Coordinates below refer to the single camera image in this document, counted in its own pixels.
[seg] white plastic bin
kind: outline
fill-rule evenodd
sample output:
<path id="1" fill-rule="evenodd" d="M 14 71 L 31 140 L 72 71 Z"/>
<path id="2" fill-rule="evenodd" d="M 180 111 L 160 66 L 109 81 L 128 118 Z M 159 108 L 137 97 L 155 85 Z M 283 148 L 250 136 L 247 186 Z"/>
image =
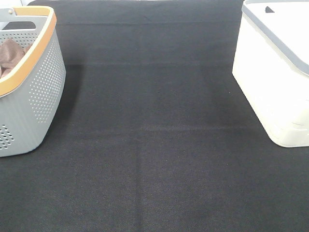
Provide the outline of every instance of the white plastic bin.
<path id="1" fill-rule="evenodd" d="M 233 75 L 273 142 L 309 145 L 309 1 L 246 0 Z"/>
<path id="2" fill-rule="evenodd" d="M 35 29 L 0 30 L 23 48 L 32 44 L 17 66 L 0 78 L 0 157 L 29 152 L 43 140 L 58 107 L 65 66 L 50 7 L 0 9 L 0 21 L 31 21 Z"/>

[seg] perforated basket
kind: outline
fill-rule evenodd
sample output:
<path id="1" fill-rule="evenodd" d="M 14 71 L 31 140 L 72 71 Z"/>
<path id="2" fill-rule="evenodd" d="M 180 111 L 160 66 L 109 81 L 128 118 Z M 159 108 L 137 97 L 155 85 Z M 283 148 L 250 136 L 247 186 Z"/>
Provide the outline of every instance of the perforated basket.
<path id="1" fill-rule="evenodd" d="M 0 78 L 0 157 L 27 153 L 40 145 L 58 107 L 65 66 L 50 7 L 0 9 L 1 22 L 33 22 L 35 29 L 0 30 L 31 48 L 16 67 Z"/>

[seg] storage container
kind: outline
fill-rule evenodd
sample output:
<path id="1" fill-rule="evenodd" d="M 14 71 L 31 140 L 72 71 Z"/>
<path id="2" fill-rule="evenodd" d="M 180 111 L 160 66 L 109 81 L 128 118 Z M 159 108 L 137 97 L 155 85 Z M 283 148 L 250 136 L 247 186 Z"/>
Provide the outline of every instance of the storage container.
<path id="1" fill-rule="evenodd" d="M 267 134 L 309 145 L 309 1 L 246 0 L 233 75 Z"/>
<path id="2" fill-rule="evenodd" d="M 0 78 L 0 157 L 35 149 L 43 140 L 58 107 L 65 66 L 50 7 L 21 6 L 0 9 L 1 22 L 33 22 L 34 29 L 0 30 L 31 48 L 6 76 Z"/>

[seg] black fabric surface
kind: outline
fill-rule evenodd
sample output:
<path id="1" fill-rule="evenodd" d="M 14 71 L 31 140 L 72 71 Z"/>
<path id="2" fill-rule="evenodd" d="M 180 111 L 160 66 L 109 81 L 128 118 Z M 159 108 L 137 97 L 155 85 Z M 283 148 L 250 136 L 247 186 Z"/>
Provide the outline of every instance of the black fabric surface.
<path id="1" fill-rule="evenodd" d="M 42 145 L 0 159 L 0 231 L 308 231 L 309 148 L 271 142 L 231 73 L 241 0 L 32 4 L 67 80 Z"/>

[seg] basket handle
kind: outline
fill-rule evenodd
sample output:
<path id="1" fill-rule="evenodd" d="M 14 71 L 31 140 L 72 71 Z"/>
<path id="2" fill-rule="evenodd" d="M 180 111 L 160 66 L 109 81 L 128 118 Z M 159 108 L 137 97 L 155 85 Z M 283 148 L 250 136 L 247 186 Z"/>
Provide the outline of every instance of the basket handle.
<path id="1" fill-rule="evenodd" d="M 17 15 L 13 8 L 0 9 L 0 22 L 32 22 L 35 25 L 34 29 L 0 29 L 2 32 L 14 32 L 17 30 L 31 30 L 40 32 L 46 22 L 47 16 L 37 15 Z"/>
<path id="2" fill-rule="evenodd" d="M 13 9 L 17 16 L 46 16 L 46 21 L 37 39 L 24 57 L 9 74 L 0 78 L 0 98 L 11 93 L 23 83 L 47 47 L 56 26 L 56 15 L 51 7 L 20 6 Z"/>

